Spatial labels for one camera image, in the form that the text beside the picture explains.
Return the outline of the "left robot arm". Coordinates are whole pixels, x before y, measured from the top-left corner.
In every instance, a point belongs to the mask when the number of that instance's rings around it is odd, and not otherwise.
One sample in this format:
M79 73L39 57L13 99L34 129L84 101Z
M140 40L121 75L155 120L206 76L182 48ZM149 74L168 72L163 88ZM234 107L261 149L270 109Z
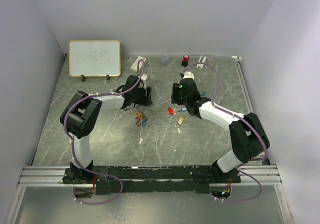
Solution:
M90 182L94 176L89 134L95 127L100 111L128 110L130 106L151 105L152 88L147 85L148 78L147 74L130 75L124 85L106 96L77 91L64 109L60 123L74 140L74 153L82 164L75 171L75 177L81 183Z

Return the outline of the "red key tag with key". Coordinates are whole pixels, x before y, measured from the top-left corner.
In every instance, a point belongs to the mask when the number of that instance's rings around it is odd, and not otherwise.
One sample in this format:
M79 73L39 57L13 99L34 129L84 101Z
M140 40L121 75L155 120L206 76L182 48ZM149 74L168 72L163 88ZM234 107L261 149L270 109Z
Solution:
M174 111L173 111L173 109L171 108L171 107L168 107L167 108L168 110L168 113L170 114L170 115L174 115L175 113L174 113Z

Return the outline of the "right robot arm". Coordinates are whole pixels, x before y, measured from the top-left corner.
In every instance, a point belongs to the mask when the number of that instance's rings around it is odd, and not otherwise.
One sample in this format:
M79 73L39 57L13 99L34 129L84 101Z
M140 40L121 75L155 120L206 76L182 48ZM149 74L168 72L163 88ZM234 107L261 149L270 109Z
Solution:
M191 116L210 121L229 132L232 149L212 164L212 176L216 182L224 182L233 169L261 153L267 154L270 142L258 116L252 112L233 112L202 97L192 78L173 84L171 102L184 105Z

